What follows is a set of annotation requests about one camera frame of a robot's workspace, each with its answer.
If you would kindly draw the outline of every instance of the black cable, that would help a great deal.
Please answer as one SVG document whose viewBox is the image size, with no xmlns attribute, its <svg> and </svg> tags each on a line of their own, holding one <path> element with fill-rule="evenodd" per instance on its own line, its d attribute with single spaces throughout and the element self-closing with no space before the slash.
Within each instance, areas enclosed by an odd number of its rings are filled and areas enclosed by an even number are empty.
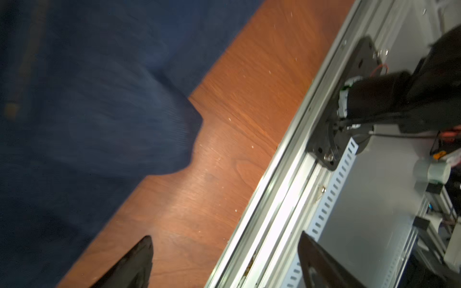
<svg viewBox="0 0 461 288">
<path fill-rule="evenodd" d="M 356 135 L 370 135 L 370 136 L 378 136 L 378 137 L 391 137 L 391 138 L 406 138 L 406 139 L 458 139 L 457 137 L 442 137 L 442 136 L 411 136 L 411 135 L 393 135 L 393 134 L 379 134 L 379 133 L 363 133 L 363 134 L 356 134 Z"/>
</svg>

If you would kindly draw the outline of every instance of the black mounting plate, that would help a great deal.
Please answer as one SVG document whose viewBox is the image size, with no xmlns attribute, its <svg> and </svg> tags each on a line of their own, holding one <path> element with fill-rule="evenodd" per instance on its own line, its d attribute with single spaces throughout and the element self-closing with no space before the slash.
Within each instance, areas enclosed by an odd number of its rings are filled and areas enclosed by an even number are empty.
<svg viewBox="0 0 461 288">
<path fill-rule="evenodd" d="M 357 151 L 357 153 L 360 153 L 369 141 L 369 136 L 367 136 L 368 131 L 372 130 L 371 125 L 367 127 L 362 125 L 362 127 L 358 129 L 343 131 L 335 130 L 334 132 L 330 132 L 334 134 L 334 143 L 337 146 L 339 158 L 333 159 L 332 161 L 329 161 L 328 157 L 325 159 L 326 154 L 332 154 L 328 133 L 332 130 L 331 123 L 336 123 L 339 120 L 339 116 L 337 114 L 339 106 L 339 92 L 343 88 L 346 80 L 355 76 L 362 76 L 364 78 L 369 77 L 380 64 L 381 59 L 378 57 L 371 38 L 369 36 L 361 38 L 352 52 L 351 57 L 349 58 L 349 61 L 347 62 L 335 89 L 333 90 L 333 94 L 330 97 L 322 116 L 320 116 L 319 122 L 317 123 L 309 142 L 307 143 L 306 150 L 314 154 L 315 157 L 331 171 L 337 168 L 339 160 L 343 156 L 344 150 L 346 149 L 350 138 L 354 137 L 354 140 L 360 144 L 359 150 Z M 380 72 L 381 70 L 378 69 L 376 74 L 379 75 Z"/>
</svg>

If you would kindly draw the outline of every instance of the white surface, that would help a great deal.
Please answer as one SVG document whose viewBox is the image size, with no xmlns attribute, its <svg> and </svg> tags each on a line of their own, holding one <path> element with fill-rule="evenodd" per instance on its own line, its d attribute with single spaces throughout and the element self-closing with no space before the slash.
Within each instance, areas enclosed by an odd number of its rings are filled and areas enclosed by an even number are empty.
<svg viewBox="0 0 461 288">
<path fill-rule="evenodd" d="M 455 230 L 448 244 L 445 257 L 443 258 L 446 265 L 456 273 L 460 272 L 461 266 L 461 224 L 457 223 Z"/>
</svg>

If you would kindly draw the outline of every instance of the wood grain surface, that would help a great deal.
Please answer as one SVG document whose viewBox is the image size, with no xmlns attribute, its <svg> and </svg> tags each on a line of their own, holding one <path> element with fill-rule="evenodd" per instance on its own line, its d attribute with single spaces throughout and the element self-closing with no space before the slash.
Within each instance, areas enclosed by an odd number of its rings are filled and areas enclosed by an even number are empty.
<svg viewBox="0 0 461 288">
<path fill-rule="evenodd" d="M 148 176 L 60 288 L 87 288 L 144 235 L 150 287 L 203 287 L 353 0 L 266 0 L 195 90 L 191 165 Z"/>
</svg>

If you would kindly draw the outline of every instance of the metal frame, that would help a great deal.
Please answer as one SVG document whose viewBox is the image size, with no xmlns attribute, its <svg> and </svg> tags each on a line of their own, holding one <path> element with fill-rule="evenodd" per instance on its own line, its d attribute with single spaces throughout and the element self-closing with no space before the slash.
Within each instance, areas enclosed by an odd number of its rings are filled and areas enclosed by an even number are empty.
<svg viewBox="0 0 461 288">
<path fill-rule="evenodd" d="M 411 0 L 357 0 L 352 5 L 206 288 L 282 285 L 299 235 L 331 177 L 306 153 L 307 141 L 357 41 L 370 35 L 380 54 L 395 41 L 401 10 L 408 11 L 410 5 Z"/>
</svg>

